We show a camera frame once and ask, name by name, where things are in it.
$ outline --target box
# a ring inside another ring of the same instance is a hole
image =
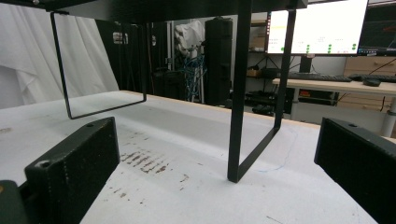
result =
[[[264,36],[255,36],[249,43],[249,49],[253,51],[264,51],[265,46],[265,37]]]
[[[247,77],[261,77],[262,70],[247,70]]]

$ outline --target black metal bar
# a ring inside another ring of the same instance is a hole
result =
[[[279,84],[278,98],[276,104],[276,119],[274,128],[262,139],[262,141],[253,149],[252,152],[239,165],[240,151],[241,151],[241,137],[243,127],[243,109],[245,102],[245,85],[246,85],[246,69],[248,67],[248,35],[250,27],[251,14],[244,14],[243,12],[251,13],[251,0],[239,2],[238,15],[238,37],[236,38],[236,53],[235,53],[235,74],[233,77],[233,112],[231,119],[231,133],[230,133],[230,149],[228,160],[228,174],[230,181],[237,183],[244,174],[248,171],[251,165],[256,161],[265,148],[270,144],[278,130],[283,116],[283,108],[285,103],[286,86],[289,74],[291,42],[294,33],[294,23],[296,18],[296,11],[289,12],[288,30],[285,40],[285,51],[282,58],[281,79]]]
[[[0,0],[0,3],[10,4],[19,7],[33,7],[39,9],[45,9],[44,4],[34,4],[32,0]]]
[[[294,34],[294,23],[296,20],[296,15],[297,15],[297,12],[295,9],[289,11],[288,29],[286,31],[286,39],[285,39],[285,50],[283,52],[283,57],[282,57],[282,67],[280,69],[279,89],[277,91],[276,114],[275,114],[275,123],[274,123],[275,129],[280,128],[280,125],[282,122],[282,117],[283,117],[283,109],[285,107],[285,95],[286,95],[286,87],[288,84],[291,45],[292,45],[292,39],[293,39],[293,34]]]
[[[230,181],[239,181],[239,156],[241,151],[244,118],[246,73],[248,68],[248,42],[250,36],[251,7],[253,0],[239,0],[238,27],[233,74],[233,110],[231,115],[228,174]]]
[[[56,29],[55,13],[64,14],[64,15],[66,15],[67,13],[65,13],[65,12],[51,12],[50,13],[50,21],[51,21],[51,25],[52,25],[53,38],[54,38],[54,41],[55,41],[56,56],[58,58],[59,71],[61,73],[62,89],[63,89],[63,92],[64,92],[64,101],[66,103],[67,116],[70,119],[80,119],[80,118],[88,117],[88,116],[91,116],[91,115],[94,115],[94,114],[100,114],[100,113],[107,112],[107,111],[110,111],[110,110],[123,108],[125,106],[137,105],[137,104],[146,102],[146,100],[147,100],[146,88],[142,87],[143,100],[141,100],[141,101],[133,102],[133,103],[130,103],[130,104],[127,104],[127,105],[114,106],[114,107],[111,107],[111,108],[108,108],[108,109],[98,110],[98,111],[95,111],[95,112],[86,113],[86,114],[82,114],[82,115],[78,115],[78,116],[72,116],[70,103],[69,103],[69,96],[68,96],[68,93],[67,93],[66,80],[65,80],[65,77],[64,77],[64,65],[63,65],[63,62],[62,62],[61,48],[59,46],[58,33],[57,33],[57,29]]]
[[[149,78],[149,43],[150,41],[148,40],[149,34],[148,34],[148,26],[149,24],[143,24],[141,26],[140,32],[141,32],[141,44],[142,48],[140,48],[140,58],[141,58],[141,66],[140,66],[140,73],[142,76],[142,92],[143,92],[143,98],[147,100],[147,82]]]
[[[64,101],[66,102],[67,116],[72,119],[72,112],[70,111],[69,95],[67,93],[66,80],[64,78],[64,65],[62,63],[61,48],[59,47],[58,32],[56,30],[55,12],[50,13],[50,23],[52,25],[53,39],[55,41],[56,56],[58,57],[59,72],[61,73],[62,89],[64,90]]]
[[[259,158],[259,156],[262,154],[268,144],[270,144],[277,131],[278,129],[273,128],[267,135],[265,135],[262,141],[256,146],[256,148],[253,149],[252,152],[250,152],[247,158],[241,163],[241,165],[239,166],[239,179],[244,176],[250,166],[253,165],[257,158]]]

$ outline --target wooden desk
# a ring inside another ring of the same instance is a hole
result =
[[[71,105],[83,113],[139,98],[111,92]],[[67,118],[64,101],[0,110],[0,179],[20,185],[27,164],[84,124],[110,116],[121,163],[82,223],[375,223],[314,164],[317,125],[284,120],[234,184],[226,178],[230,110],[154,96],[75,120]],[[242,157],[273,122],[245,114]]]
[[[274,84],[279,84],[279,79],[276,78],[273,81]],[[358,93],[366,95],[381,95],[390,96],[392,99],[392,106],[389,110],[391,113],[396,113],[396,83],[382,82],[379,87],[364,86],[362,82],[328,82],[328,81],[311,81],[311,80],[296,80],[289,79],[288,87],[294,88],[293,105],[291,109],[291,119],[295,119],[293,116],[297,109],[299,89],[309,89],[316,91],[339,91],[346,93]],[[396,120],[396,116],[392,116],[388,113],[382,123],[381,134],[390,137],[393,126]]]

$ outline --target small black object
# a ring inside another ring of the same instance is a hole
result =
[[[25,173],[39,222],[79,223],[119,162],[114,118],[84,125],[33,161]]]
[[[0,223],[28,224],[18,186],[11,180],[0,180]]]
[[[396,145],[337,119],[321,123],[315,163],[378,223],[396,223]]]
[[[363,85],[364,86],[379,87],[379,84],[381,84],[381,81],[378,80],[378,79],[365,78],[363,80]]]
[[[265,116],[274,116],[274,107],[270,105],[256,105],[251,109],[255,114],[261,114]]]

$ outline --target black metal frame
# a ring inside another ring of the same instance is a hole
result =
[[[253,0],[240,0],[238,8],[238,25],[235,50],[235,69],[233,77],[233,111],[231,116],[231,131],[227,177],[238,183],[250,166],[256,161],[279,131],[285,104],[286,86],[288,81],[291,44],[294,32],[296,10],[289,11],[288,29],[286,32],[285,51],[282,58],[281,77],[276,102],[276,117],[273,129],[261,140],[252,152],[239,164],[242,126],[244,117],[244,102],[246,89],[246,69],[248,67],[248,41]]]
[[[55,41],[55,48],[56,48],[56,56],[58,58],[58,64],[59,64],[59,71],[61,73],[61,81],[62,81],[62,88],[64,91],[64,101],[66,103],[66,110],[67,110],[67,116],[70,119],[80,119],[83,117],[87,117],[90,115],[94,115],[94,114],[99,114],[99,113],[103,113],[103,112],[107,112],[110,110],[114,110],[114,109],[119,109],[119,108],[123,108],[125,106],[129,106],[129,105],[137,105],[140,103],[144,103],[147,101],[147,67],[146,66],[141,66],[141,76],[142,76],[142,82],[141,82],[141,90],[143,93],[143,100],[141,101],[137,101],[137,102],[133,102],[127,105],[118,105],[118,106],[114,106],[108,109],[103,109],[103,110],[98,110],[95,112],[91,112],[91,113],[86,113],[86,114],[82,114],[82,115],[78,115],[78,116],[72,116],[72,112],[71,112],[71,108],[70,108],[70,103],[69,103],[69,96],[67,93],[67,86],[66,86],[66,81],[64,78],[64,66],[63,66],[63,62],[62,62],[62,56],[61,56],[61,49],[59,46],[59,39],[58,39],[58,33],[57,33],[57,29],[56,29],[56,22],[55,22],[55,14],[61,14],[61,15],[67,15],[67,13],[64,12],[51,12],[50,13],[50,21],[51,21],[51,25],[52,25],[52,32],[53,32],[53,38]],[[148,27],[147,25],[141,26],[141,39],[140,42],[142,43],[143,46],[148,46],[149,48],[149,44],[148,44]],[[140,52],[140,56],[141,56],[141,60],[142,60],[142,64],[146,64],[147,63],[147,51],[145,48],[140,48],[139,50]]]

